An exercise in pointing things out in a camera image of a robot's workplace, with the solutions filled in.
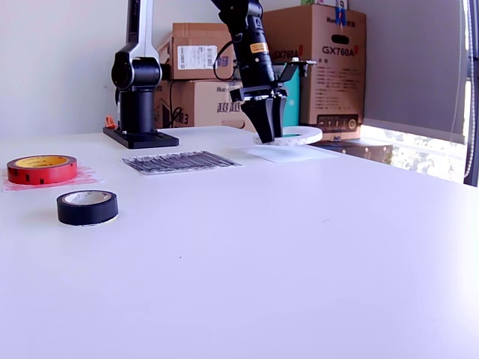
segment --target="cable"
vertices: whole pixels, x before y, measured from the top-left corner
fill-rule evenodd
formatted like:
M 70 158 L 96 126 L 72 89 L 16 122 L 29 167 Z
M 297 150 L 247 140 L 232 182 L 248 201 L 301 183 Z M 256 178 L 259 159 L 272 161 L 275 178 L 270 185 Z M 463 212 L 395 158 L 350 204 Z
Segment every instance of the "cable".
M 468 27 L 469 27 L 469 51 L 474 54 L 475 49 L 474 49 L 474 41 L 472 38 L 472 9 L 471 9 L 471 2 L 467 1 L 467 14 L 468 14 Z M 476 89 L 475 89 L 475 72 L 474 72 L 474 56 L 470 56 L 471 58 L 471 116 L 470 116 L 470 123 L 471 123 L 471 132 L 472 136 L 470 137 L 470 153 L 469 153 L 469 161 L 466 165 L 466 172 L 464 173 L 464 178 L 469 177 L 469 174 L 471 174 L 471 169 L 472 169 L 472 162 L 474 161 L 474 152 L 475 152 L 475 133 L 476 133 Z
M 174 127 L 174 121 L 177 120 L 177 118 L 183 113 L 183 109 L 178 106 L 175 109 L 173 109 L 173 85 L 178 82 L 178 81 L 171 81 L 170 85 L 170 123 L 168 124 L 168 128 L 173 128 Z
M 449 165 L 451 165 L 451 147 L 452 147 L 452 137 L 454 134 L 454 127 L 456 127 L 457 121 L 457 108 L 459 107 L 459 94 L 461 88 L 461 72 L 463 70 L 463 0 L 459 0 L 459 71 L 457 74 L 457 90 L 456 90 L 456 105 L 454 106 L 454 120 L 452 121 L 451 127 L 451 136 L 449 137 L 449 150 L 448 150 L 448 161 Z
M 228 47 L 230 47 L 231 45 L 233 45 L 233 41 L 228 41 L 228 42 L 226 43 L 226 45 L 224 45 L 224 46 L 222 47 L 222 49 L 219 50 L 219 52 L 218 52 L 218 54 L 217 54 L 217 56 L 216 56 L 215 62 L 213 63 L 213 73 L 215 74 L 215 77 L 216 77 L 218 80 L 220 80 L 220 81 L 229 81 L 229 80 L 231 80 L 231 79 L 234 77 L 234 69 L 233 69 L 233 74 L 232 74 L 229 78 L 227 78 L 227 79 L 222 79 L 221 77 L 218 76 L 218 73 L 216 72 L 216 64 L 218 63 L 219 57 L 220 57 L 220 56 L 223 54 L 223 52 L 225 52 L 225 51 L 228 49 Z

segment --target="black tape roll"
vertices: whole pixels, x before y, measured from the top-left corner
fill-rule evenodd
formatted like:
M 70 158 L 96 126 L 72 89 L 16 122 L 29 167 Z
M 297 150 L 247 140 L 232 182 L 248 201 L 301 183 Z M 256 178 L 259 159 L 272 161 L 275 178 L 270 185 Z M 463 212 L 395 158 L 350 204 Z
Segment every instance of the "black tape roll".
M 72 226 L 91 226 L 118 215 L 117 195 L 107 191 L 76 191 L 57 198 L 58 220 Z

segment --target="white ring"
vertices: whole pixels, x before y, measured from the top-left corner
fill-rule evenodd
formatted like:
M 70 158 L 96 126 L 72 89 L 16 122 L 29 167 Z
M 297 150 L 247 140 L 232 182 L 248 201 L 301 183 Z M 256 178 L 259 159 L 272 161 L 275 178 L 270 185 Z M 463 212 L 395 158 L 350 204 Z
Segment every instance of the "white ring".
M 309 126 L 292 126 L 283 128 L 283 136 L 297 135 L 294 137 L 279 137 L 273 142 L 269 142 L 271 146 L 301 146 L 303 144 L 314 144 L 323 139 L 323 131 L 317 127 Z M 258 134 L 254 135 L 256 144 L 264 144 Z
M 64 203 L 75 206 L 92 206 L 106 202 L 110 198 L 112 198 L 111 194 L 101 191 L 79 191 L 67 194 L 62 200 Z

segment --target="red tape roll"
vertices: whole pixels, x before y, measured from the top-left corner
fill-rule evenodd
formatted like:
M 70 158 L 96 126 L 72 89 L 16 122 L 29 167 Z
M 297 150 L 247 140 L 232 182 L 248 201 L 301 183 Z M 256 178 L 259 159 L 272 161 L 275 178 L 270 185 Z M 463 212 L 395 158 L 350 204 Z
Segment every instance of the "red tape roll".
M 48 185 L 71 180 L 77 175 L 77 164 L 69 156 L 34 156 L 7 163 L 8 180 L 18 185 Z

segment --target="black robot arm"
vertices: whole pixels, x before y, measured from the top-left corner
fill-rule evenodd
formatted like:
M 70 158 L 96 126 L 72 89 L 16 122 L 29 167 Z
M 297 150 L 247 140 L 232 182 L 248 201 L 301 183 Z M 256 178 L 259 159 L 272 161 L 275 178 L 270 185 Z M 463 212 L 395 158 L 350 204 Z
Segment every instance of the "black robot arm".
M 296 68 L 306 75 L 310 61 L 299 59 L 288 64 L 277 79 L 272 68 L 263 30 L 263 7 L 259 0 L 212 0 L 220 10 L 219 18 L 231 34 L 242 88 L 231 91 L 233 101 L 244 101 L 243 112 L 253 123 L 263 143 L 283 135 L 283 114 L 287 92 L 282 87 L 292 79 Z
M 126 45 L 115 54 L 118 128 L 103 132 L 130 149 L 177 146 L 177 138 L 157 132 L 154 91 L 162 77 L 153 47 L 153 0 L 129 0 Z

